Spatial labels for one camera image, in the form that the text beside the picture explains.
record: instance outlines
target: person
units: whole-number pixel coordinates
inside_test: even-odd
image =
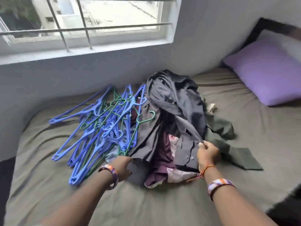
[[[212,143],[199,143],[199,170],[203,172],[208,185],[217,179],[223,179],[215,167],[220,158],[219,149]],[[119,182],[125,180],[131,172],[127,165],[130,157],[118,156],[111,166],[118,172]],[[114,183],[114,173],[104,169],[98,172],[87,184],[75,192],[52,215],[44,218],[43,226],[86,226],[103,193]],[[213,203],[224,226],[276,226],[264,212],[248,202],[232,185],[219,186],[212,195]]]

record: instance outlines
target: dark headboard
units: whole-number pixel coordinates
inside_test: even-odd
[[[264,29],[275,32],[275,33],[284,34],[288,37],[291,37],[291,38],[301,41],[301,29],[300,28],[293,26],[293,25],[283,24],[283,23],[279,23],[279,22],[276,22],[273,20],[260,18],[242,48],[249,45],[250,43],[255,42],[257,40],[258,36],[261,34],[262,30],[264,30]]]

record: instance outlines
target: green garment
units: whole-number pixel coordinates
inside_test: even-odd
[[[219,148],[223,159],[245,170],[263,170],[249,148],[236,148],[227,143],[227,140],[235,138],[230,121],[210,113],[205,113],[205,116],[208,127],[205,140]]]

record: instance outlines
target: pile of hangers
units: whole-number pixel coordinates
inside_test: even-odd
[[[114,99],[107,103],[108,95],[113,91]],[[105,160],[105,156],[118,146],[118,155],[126,156],[128,151],[137,144],[137,132],[139,124],[151,121],[155,118],[155,112],[151,119],[139,121],[141,116],[141,105],[147,100],[144,97],[145,85],[133,94],[131,85],[128,85],[122,95],[118,95],[116,88],[109,85],[104,94],[95,103],[88,105],[83,110],[72,113],[75,109],[83,106],[102,91],[97,92],[86,101],[80,103],[71,110],[54,117],[49,121],[55,124],[69,118],[79,117],[80,124],[54,154],[52,160],[57,161],[73,150],[68,161],[68,166],[73,167],[69,184],[79,185],[90,176]],[[136,126],[131,128],[131,112],[134,109],[137,113]],[[75,134],[82,130],[82,136],[66,148],[67,143],[74,138]]]

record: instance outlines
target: brown bed sheet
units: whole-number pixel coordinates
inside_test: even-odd
[[[248,200],[267,210],[301,181],[301,101],[267,107],[228,69],[215,69],[193,79],[207,102],[216,103],[215,114],[232,121],[237,138],[230,143],[249,147],[264,171],[244,171],[226,162],[218,168]],[[52,126],[48,120],[83,98],[66,98],[64,106],[40,111],[22,134],[5,225],[35,225],[76,190],[68,184],[70,155],[58,162],[51,157],[77,127],[77,119]],[[205,182],[198,179],[152,190],[122,182],[105,192],[90,225],[221,224]]]

